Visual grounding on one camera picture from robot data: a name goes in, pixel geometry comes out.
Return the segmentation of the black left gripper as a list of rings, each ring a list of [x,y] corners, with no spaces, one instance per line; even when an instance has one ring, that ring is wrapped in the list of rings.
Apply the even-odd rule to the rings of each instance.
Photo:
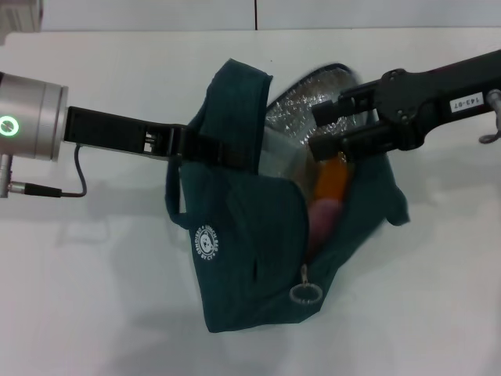
[[[161,124],[80,107],[67,109],[66,142],[145,157],[170,157],[171,166],[186,162],[257,173],[250,150],[200,134],[187,125]]]

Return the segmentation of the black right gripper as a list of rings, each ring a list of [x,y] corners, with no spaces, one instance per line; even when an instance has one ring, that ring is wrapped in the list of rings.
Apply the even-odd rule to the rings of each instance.
[[[486,114],[485,98],[500,88],[500,51],[433,70],[387,72],[380,80],[345,89],[312,107],[317,127],[376,109],[379,121],[338,134],[313,136],[308,145],[316,161],[343,154],[361,161],[392,150],[414,150],[438,126]]]

